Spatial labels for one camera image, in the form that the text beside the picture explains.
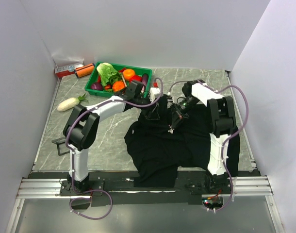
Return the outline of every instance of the bell pepper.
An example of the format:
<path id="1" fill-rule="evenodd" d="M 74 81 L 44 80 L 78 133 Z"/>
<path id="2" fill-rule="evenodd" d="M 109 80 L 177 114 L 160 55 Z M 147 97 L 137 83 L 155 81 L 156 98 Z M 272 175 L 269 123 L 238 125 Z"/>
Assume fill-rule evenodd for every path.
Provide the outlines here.
<path id="1" fill-rule="evenodd" d="M 132 82 L 133 80 L 137 80 L 141 82 L 143 78 L 139 75 L 134 75 L 133 77 L 130 78 L 129 82 Z"/>
<path id="2" fill-rule="evenodd" d="M 123 71 L 126 70 L 125 67 L 123 67 L 121 70 L 119 70 L 120 73 L 123 73 Z"/>

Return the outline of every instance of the metal bracket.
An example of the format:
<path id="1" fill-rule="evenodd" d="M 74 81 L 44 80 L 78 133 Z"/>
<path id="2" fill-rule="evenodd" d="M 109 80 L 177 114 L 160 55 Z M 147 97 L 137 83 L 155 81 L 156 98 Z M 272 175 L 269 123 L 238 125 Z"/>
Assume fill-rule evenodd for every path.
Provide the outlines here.
<path id="1" fill-rule="evenodd" d="M 65 144 L 65 141 L 66 141 L 65 137 L 60 137 L 58 139 L 52 140 L 52 143 L 56 144 L 56 146 L 57 146 L 57 154 L 58 154 L 58 156 L 61 156 L 61 155 L 64 155 L 64 154 L 68 154 L 69 153 L 69 150 L 61 153 L 60 145 L 61 144 Z"/>

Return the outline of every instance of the white wall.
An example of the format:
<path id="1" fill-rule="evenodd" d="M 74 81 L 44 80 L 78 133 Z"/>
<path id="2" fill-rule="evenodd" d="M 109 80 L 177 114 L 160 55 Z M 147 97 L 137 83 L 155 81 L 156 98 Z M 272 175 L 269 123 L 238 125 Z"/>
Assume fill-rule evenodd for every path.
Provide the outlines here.
<path id="1" fill-rule="evenodd" d="M 53 69 L 19 0 L 0 1 L 0 233 L 33 165 L 56 84 Z"/>
<path id="2" fill-rule="evenodd" d="M 230 78 L 249 100 L 247 134 L 257 165 L 287 232 L 296 233 L 296 0 L 271 0 Z"/>
<path id="3" fill-rule="evenodd" d="M 232 70 L 269 0 L 21 0 L 57 65 Z"/>

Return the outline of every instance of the eggplant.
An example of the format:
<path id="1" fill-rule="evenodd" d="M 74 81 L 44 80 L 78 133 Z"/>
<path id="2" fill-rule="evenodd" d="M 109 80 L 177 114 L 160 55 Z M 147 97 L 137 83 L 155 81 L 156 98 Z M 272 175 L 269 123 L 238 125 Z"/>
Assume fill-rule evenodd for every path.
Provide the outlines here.
<path id="1" fill-rule="evenodd" d="M 148 83 L 148 78 L 149 78 L 149 76 L 148 76 L 148 74 L 143 74 L 142 75 L 142 83 L 144 84 L 144 86 L 145 87 L 143 87 L 143 89 L 142 89 L 142 92 L 144 92 L 145 91 L 145 88 L 147 87 L 147 83 Z"/>

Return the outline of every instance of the stone tabletop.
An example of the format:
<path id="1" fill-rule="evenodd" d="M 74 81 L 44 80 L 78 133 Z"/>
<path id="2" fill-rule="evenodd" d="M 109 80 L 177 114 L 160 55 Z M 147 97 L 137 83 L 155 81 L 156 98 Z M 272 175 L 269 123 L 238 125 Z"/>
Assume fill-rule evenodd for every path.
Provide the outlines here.
<path id="1" fill-rule="evenodd" d="M 203 70 L 203 69 L 182 69 L 182 68 L 155 68 L 153 77 L 160 77 L 164 82 L 164 93 L 168 92 L 172 83 L 182 80 L 203 79 L 209 86 L 216 90 L 229 85 L 227 74 L 223 70 Z M 65 171 L 69 169 L 69 154 L 58 156 L 57 147 L 51 141 L 63 136 L 63 128 L 72 110 L 58 112 L 57 106 L 62 101 L 83 95 L 84 87 L 89 80 L 89 76 L 77 79 L 75 75 L 62 78 L 58 92 L 50 113 L 44 138 L 40 145 L 39 154 L 34 166 L 34 171 Z M 173 87 L 172 95 L 177 98 L 183 96 L 179 83 Z M 223 93 L 225 96 L 231 95 L 230 90 Z M 103 97 L 91 96 L 87 93 L 88 102 L 82 105 L 92 105 L 106 100 Z M 124 142 L 130 125 L 135 122 L 140 114 L 140 110 L 132 108 L 121 114 L 114 115 L 103 120 L 98 128 L 97 138 L 89 151 L 88 168 L 89 170 L 114 170 L 114 171 L 134 171 L 136 170 L 132 158 L 127 153 Z M 241 151 L 239 170 L 252 170 L 250 156 L 243 134 L 241 137 Z M 200 168 L 180 168 L 180 170 L 201 170 Z"/>

